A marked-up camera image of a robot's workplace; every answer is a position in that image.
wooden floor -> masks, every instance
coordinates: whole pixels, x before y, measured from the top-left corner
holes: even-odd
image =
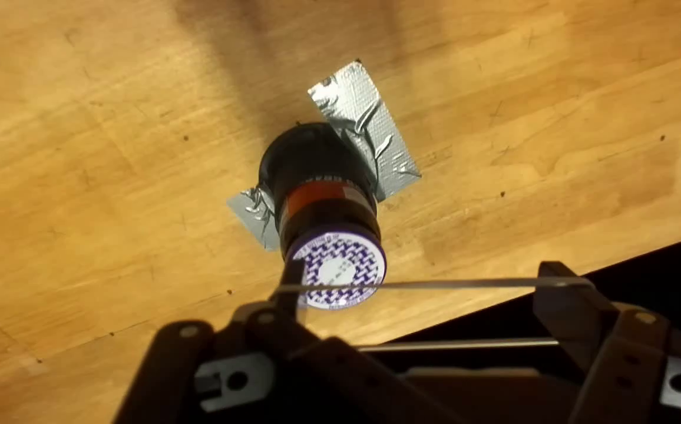
[[[0,0],[0,422],[109,422],[157,325],[274,290],[280,257],[224,203],[356,56],[425,173],[379,209],[389,280],[681,241],[681,0]],[[323,329],[517,295],[379,296]]]

